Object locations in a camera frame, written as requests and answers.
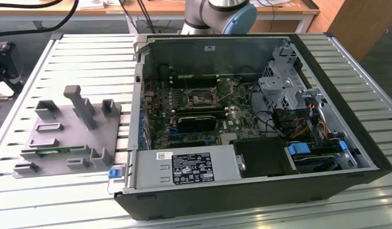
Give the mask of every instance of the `motherboard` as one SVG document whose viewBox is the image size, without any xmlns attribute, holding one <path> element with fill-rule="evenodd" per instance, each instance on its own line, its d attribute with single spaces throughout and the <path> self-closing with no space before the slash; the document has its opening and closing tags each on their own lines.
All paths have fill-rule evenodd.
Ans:
<svg viewBox="0 0 392 229">
<path fill-rule="evenodd" d="M 249 82 L 236 76 L 170 77 L 145 82 L 152 149 L 226 145 L 256 138 Z"/>
</svg>

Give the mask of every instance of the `aluminum extrusion table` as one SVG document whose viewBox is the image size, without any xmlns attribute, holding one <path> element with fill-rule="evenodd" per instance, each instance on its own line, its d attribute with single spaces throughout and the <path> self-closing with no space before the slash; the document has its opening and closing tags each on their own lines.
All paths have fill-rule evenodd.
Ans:
<svg viewBox="0 0 392 229">
<path fill-rule="evenodd" d="M 392 100 L 333 37 L 300 37 L 392 163 Z M 106 172 L 12 178 L 34 123 L 34 105 L 42 99 L 69 104 L 62 97 L 66 84 L 78 84 L 92 103 L 112 98 L 122 104 L 116 162 L 125 161 L 133 38 L 129 34 L 64 35 L 49 41 L 0 129 L 0 228 L 392 228 L 392 173 L 328 200 L 157 221 L 129 217 L 106 192 Z"/>
</svg>

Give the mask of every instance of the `sticker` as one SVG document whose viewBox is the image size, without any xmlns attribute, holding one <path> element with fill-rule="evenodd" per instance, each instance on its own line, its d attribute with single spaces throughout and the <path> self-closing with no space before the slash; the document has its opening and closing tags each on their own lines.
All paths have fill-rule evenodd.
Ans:
<svg viewBox="0 0 392 229">
<path fill-rule="evenodd" d="M 214 181 L 210 153 L 170 155 L 170 157 L 176 185 Z"/>
<path fill-rule="evenodd" d="M 172 158 L 172 152 L 158 152 L 156 153 L 157 160 L 165 160 Z"/>
<path fill-rule="evenodd" d="M 204 46 L 204 51 L 205 52 L 216 51 L 216 46 Z"/>
<path fill-rule="evenodd" d="M 114 14 L 122 14 L 122 11 L 106 11 L 105 13 L 114 13 Z"/>
</svg>

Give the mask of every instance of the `paper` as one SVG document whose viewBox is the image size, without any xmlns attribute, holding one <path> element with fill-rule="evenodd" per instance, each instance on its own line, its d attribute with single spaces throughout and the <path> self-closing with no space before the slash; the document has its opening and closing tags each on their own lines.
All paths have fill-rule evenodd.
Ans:
<svg viewBox="0 0 392 229">
<path fill-rule="evenodd" d="M 254 5 L 256 7 L 264 7 L 264 6 L 270 7 L 272 5 L 282 4 L 282 3 L 286 3 L 286 2 L 290 2 L 290 0 L 260 0 L 260 2 L 258 2 L 258 0 L 249 0 L 249 3 L 252 5 Z"/>
</svg>

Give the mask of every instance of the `blue tab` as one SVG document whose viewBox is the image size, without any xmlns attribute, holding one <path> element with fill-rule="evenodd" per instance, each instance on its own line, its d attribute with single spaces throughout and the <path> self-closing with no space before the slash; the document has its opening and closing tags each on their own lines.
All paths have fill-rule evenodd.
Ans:
<svg viewBox="0 0 392 229">
<path fill-rule="evenodd" d="M 342 151 L 345 151 L 348 149 L 348 145 L 346 145 L 345 141 L 340 141 L 338 144 L 340 144 Z"/>
<path fill-rule="evenodd" d="M 309 154 L 310 149 L 306 143 L 292 143 L 290 146 L 288 146 L 289 154 Z"/>
<path fill-rule="evenodd" d="M 289 151 L 289 154 L 290 155 L 296 154 L 296 151 L 293 149 L 293 146 L 288 146 L 288 151 Z"/>
<path fill-rule="evenodd" d="M 110 169 L 108 171 L 108 178 L 121 178 L 121 170 L 120 169 Z"/>
</svg>

